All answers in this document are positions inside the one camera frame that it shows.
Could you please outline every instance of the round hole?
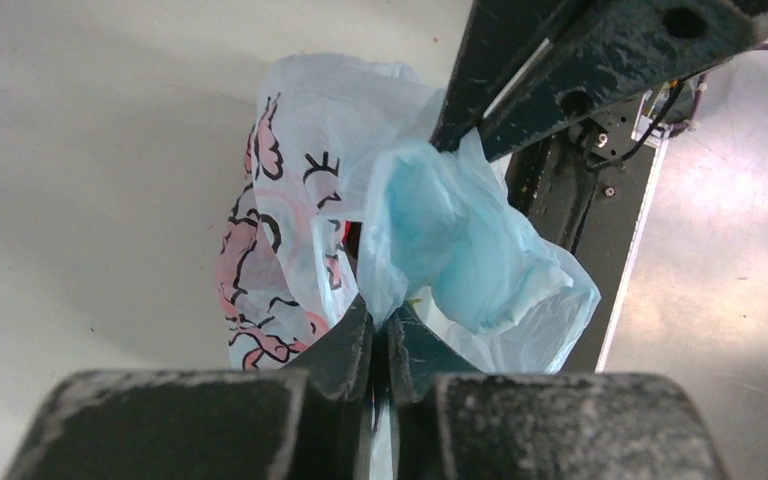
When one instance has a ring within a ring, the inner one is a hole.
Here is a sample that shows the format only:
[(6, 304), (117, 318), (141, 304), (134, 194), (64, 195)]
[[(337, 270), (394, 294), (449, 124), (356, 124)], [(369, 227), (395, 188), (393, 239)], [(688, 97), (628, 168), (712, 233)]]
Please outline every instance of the round hole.
[(573, 90), (564, 95), (558, 105), (567, 118), (581, 117), (593, 108), (593, 99), (587, 92)]
[(693, 40), (705, 35), (708, 24), (698, 13), (685, 7), (671, 8), (662, 20), (667, 33), (675, 38)]

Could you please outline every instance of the shiny floor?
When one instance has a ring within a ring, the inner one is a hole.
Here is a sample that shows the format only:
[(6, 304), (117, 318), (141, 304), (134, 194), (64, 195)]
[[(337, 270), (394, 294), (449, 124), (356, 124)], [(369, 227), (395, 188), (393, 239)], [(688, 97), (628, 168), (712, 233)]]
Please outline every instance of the shiny floor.
[(768, 478), (768, 52), (707, 83), (698, 129), (667, 150), (606, 370), (666, 374), (733, 478)]
[[(270, 62), (402, 60), (443, 86), (470, 4), (0, 2), (0, 472), (70, 372), (227, 366), (213, 263)], [(676, 378), (753, 478), (768, 472), (768, 52), (738, 62), (667, 156), (607, 365)]]

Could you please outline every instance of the crumpled plastic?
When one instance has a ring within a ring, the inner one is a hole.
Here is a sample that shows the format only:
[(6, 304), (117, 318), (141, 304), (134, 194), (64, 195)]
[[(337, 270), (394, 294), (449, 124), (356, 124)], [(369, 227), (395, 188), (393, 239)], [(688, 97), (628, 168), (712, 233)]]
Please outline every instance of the crumpled plastic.
[[(230, 222), (254, 230), (220, 261), (226, 318), (247, 342), (242, 353), (232, 346), (232, 361), (280, 366), (358, 291), (380, 325), (430, 286), (451, 323), (437, 333), (467, 360), (488, 371), (563, 362), (598, 291), (508, 205), (477, 132), (454, 153), (431, 147), (442, 101), (402, 64), (330, 54), (276, 63), (248, 142), (251, 182)], [(363, 224), (356, 282), (340, 242), (346, 222)]]

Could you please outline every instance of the screw hole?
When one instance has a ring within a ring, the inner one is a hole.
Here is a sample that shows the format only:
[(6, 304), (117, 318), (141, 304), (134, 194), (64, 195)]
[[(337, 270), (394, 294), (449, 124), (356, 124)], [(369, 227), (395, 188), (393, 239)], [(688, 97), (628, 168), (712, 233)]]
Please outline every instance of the screw hole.
[(671, 8), (661, 20), (667, 33), (682, 40), (693, 40), (705, 35), (708, 24), (698, 13), (685, 7)]
[(593, 108), (593, 99), (587, 92), (574, 90), (564, 95), (558, 104), (567, 118), (581, 117)]

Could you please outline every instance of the gray floor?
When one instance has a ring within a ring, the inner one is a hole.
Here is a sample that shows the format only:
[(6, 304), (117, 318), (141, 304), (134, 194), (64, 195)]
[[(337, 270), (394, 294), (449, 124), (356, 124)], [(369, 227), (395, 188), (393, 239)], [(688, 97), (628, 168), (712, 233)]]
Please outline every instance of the gray floor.
[(734, 478), (768, 478), (768, 52), (708, 86), (669, 146), (606, 369), (677, 381)]

